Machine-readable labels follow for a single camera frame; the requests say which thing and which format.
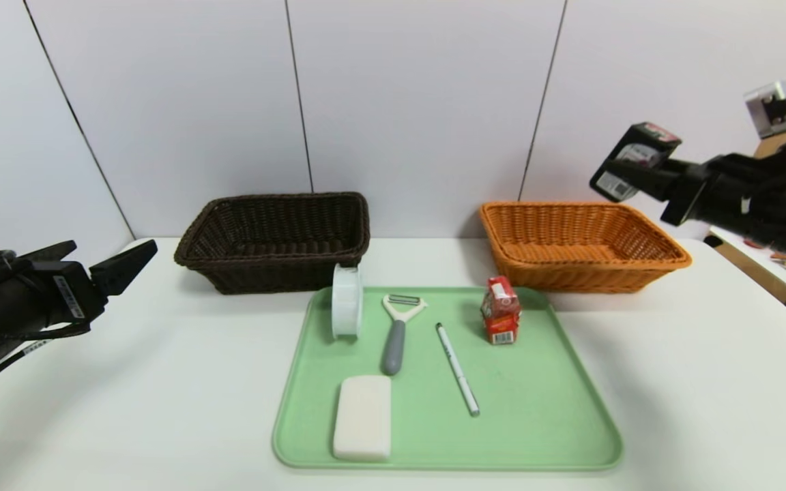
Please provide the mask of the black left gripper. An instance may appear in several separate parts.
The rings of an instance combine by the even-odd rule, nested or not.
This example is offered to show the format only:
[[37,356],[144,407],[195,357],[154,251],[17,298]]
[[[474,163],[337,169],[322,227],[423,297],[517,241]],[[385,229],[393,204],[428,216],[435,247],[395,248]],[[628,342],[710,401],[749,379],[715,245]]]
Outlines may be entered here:
[[89,268],[74,261],[0,261],[0,352],[85,333],[157,252],[150,239]]

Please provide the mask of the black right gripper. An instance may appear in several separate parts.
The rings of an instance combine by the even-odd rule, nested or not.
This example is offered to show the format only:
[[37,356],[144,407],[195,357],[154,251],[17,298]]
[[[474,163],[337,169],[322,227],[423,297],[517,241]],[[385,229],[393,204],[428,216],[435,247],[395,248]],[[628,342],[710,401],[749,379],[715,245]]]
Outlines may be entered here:
[[674,226],[702,221],[717,227],[748,227],[740,212],[743,186],[751,181],[751,158],[727,153],[696,164],[676,158],[652,161],[605,160],[603,170],[659,202],[667,202],[661,220]]

